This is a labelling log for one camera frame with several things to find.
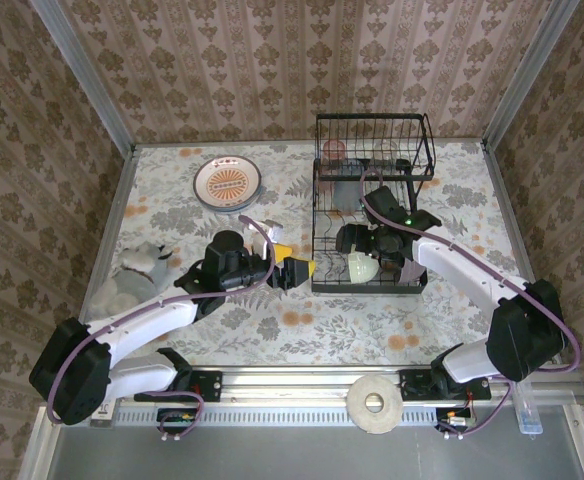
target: floral wallpaper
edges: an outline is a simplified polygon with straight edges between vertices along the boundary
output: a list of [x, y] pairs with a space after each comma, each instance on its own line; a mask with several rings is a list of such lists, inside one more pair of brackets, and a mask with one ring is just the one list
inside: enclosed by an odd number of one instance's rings
[[[561, 290], [584, 358], [584, 0], [497, 147], [532, 266]], [[581, 368], [584, 374], [584, 361]]]
[[26, 1], [0, 0], [0, 479], [16, 478], [55, 321], [79, 311], [122, 159]]
[[62, 0], [137, 143], [307, 139], [318, 112], [480, 137], [549, 0]]

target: white plate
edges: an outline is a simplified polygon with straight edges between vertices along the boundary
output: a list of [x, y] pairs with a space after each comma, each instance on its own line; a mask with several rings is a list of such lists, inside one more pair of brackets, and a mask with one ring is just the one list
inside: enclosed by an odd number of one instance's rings
[[223, 156], [205, 163], [194, 176], [194, 194], [211, 209], [233, 209], [253, 199], [261, 172], [245, 157]]

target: metal corner post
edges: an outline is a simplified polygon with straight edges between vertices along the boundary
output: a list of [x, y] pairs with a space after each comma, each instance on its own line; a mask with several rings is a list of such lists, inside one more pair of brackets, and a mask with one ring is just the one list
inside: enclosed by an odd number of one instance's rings
[[59, 47], [63, 58], [85, 91], [112, 141], [124, 158], [132, 151], [134, 141], [125, 126], [114, 100], [101, 80], [90, 58], [72, 29], [58, 0], [32, 0], [34, 9]]
[[60, 433], [61, 427], [48, 420], [45, 406], [39, 407], [18, 480], [48, 478]]
[[112, 264], [112, 257], [116, 247], [116, 239], [119, 236], [119, 230], [121, 228], [121, 222], [123, 221], [123, 214], [125, 213], [128, 196], [130, 195], [132, 185], [134, 184], [136, 167], [139, 163], [139, 152], [140, 150], [137, 149], [134, 153], [130, 153], [123, 164], [119, 184], [116, 188], [114, 198], [112, 199], [112, 206], [110, 207], [108, 220], [105, 224], [105, 229], [103, 230], [99, 252], [96, 255], [92, 274], [90, 275], [90, 282], [88, 283], [88, 288], [83, 297], [83, 306], [79, 315], [80, 322], [85, 320], [87, 314], [87, 300], [96, 293], [97, 289], [105, 281], [110, 272], [110, 265]]
[[563, 33], [579, 0], [553, 0], [499, 102], [483, 138], [496, 148]]
[[514, 252], [514, 259], [516, 260], [517, 267], [519, 268], [519, 273], [524, 278], [530, 281], [534, 281], [535, 278], [534, 271], [532, 270], [532, 264], [528, 258], [525, 243], [523, 242], [523, 236], [521, 235], [519, 224], [516, 221], [516, 216], [514, 215], [514, 210], [512, 209], [512, 203], [510, 202], [510, 197], [508, 196], [508, 192], [505, 187], [505, 182], [501, 176], [501, 170], [499, 170], [499, 165], [497, 164], [494, 149], [490, 143], [484, 140], [483, 150], [485, 163], [488, 167], [488, 173], [490, 174], [490, 178], [492, 179], [492, 183], [494, 185], [496, 198], [499, 202], [501, 212], [503, 212], [505, 229], [507, 230], [508, 237], [510, 237], [510, 242], [512, 243], [512, 251]]

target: black wire basket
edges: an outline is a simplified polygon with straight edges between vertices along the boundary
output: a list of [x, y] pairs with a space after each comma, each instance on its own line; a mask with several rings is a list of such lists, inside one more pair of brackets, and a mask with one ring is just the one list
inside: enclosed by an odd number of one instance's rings
[[[348, 255], [337, 251], [336, 241], [346, 224], [369, 224], [358, 195], [359, 180], [368, 168], [383, 175], [384, 185], [409, 213], [416, 211], [421, 185], [432, 179], [436, 165], [427, 115], [319, 114], [315, 136], [312, 256], [316, 269], [312, 291], [421, 293], [427, 272], [406, 280], [405, 271], [402, 277], [401, 269], [392, 262], [382, 262], [369, 282], [352, 283]], [[378, 178], [370, 176], [365, 182], [366, 194], [378, 186]]]

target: stuffed animal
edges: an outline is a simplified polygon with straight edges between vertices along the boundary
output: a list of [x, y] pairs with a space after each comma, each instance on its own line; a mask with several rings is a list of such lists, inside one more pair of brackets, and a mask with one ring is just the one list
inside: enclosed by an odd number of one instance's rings
[[117, 268], [90, 299], [92, 320], [118, 315], [150, 300], [167, 287], [171, 251], [148, 242], [123, 250]]

